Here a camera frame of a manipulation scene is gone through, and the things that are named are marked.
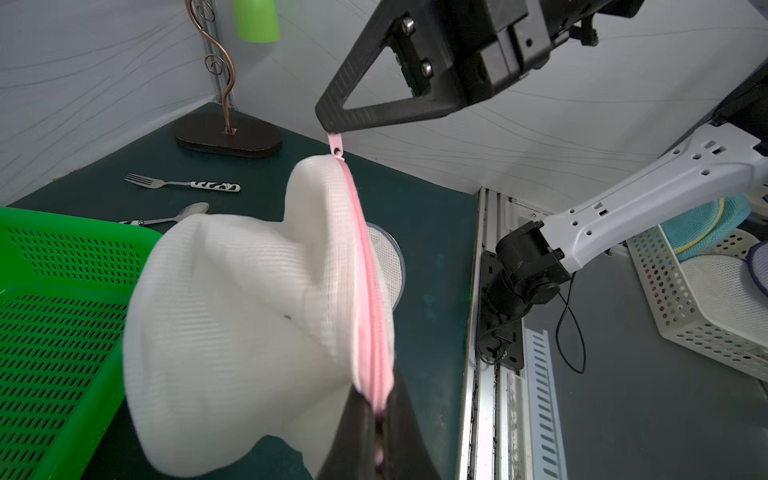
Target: spoon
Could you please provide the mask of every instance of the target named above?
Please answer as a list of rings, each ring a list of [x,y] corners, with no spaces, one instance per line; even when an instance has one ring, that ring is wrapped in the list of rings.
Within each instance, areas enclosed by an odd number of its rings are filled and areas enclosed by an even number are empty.
[[[154,225],[155,223],[165,222],[181,222],[183,219],[194,214],[204,214],[208,211],[210,205],[207,202],[198,202],[196,204],[187,205],[176,217],[171,218],[158,218],[157,220],[126,220],[126,225],[136,225],[138,227],[146,227],[147,225]]]

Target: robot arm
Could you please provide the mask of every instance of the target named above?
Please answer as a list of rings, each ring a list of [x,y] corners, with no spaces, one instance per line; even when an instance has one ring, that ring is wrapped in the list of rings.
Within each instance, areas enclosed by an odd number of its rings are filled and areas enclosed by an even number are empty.
[[[382,0],[315,112],[329,133],[444,117],[541,68],[569,37],[596,45],[595,13],[632,17],[643,1]],[[413,98],[345,109],[386,47],[397,55]]]
[[[541,234],[573,273],[599,253],[709,200],[768,182],[760,140],[704,124],[661,158],[591,200],[547,217]]]
[[[495,96],[568,38],[595,46],[595,13],[634,16],[643,0],[382,0],[317,103],[328,132],[427,120]],[[345,109],[384,47],[413,98]],[[546,303],[560,283],[616,243],[706,201],[768,181],[768,64],[651,165],[588,202],[503,238],[488,301],[510,317]]]

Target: green lamp shade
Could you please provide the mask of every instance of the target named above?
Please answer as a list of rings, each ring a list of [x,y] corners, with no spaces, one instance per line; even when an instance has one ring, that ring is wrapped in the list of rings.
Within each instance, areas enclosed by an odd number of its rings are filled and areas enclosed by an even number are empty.
[[[232,10],[241,39],[256,43],[280,40],[273,0],[232,0]]]

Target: pink zipper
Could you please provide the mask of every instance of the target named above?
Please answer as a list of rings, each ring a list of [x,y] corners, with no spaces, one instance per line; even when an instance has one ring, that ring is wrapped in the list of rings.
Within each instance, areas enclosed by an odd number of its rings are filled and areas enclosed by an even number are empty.
[[[341,165],[346,178],[357,230],[355,251],[359,256],[359,261],[356,262],[355,277],[357,285],[361,287],[358,312],[358,318],[361,321],[357,331],[357,374],[361,393],[370,403],[374,413],[377,416],[382,416],[395,379],[392,374],[392,362],[389,358],[385,307],[379,288],[376,259],[368,237],[366,220],[362,215],[357,188],[352,179],[352,173],[344,161],[341,135],[329,134],[328,138],[331,152]]]

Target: fork handle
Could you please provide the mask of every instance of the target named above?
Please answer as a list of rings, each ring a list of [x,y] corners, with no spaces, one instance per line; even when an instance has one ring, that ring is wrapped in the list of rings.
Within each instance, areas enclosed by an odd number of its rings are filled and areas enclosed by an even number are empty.
[[[223,192],[239,192],[240,185],[238,184],[219,184],[217,182],[190,182],[190,187],[201,188],[203,190],[221,190]]]

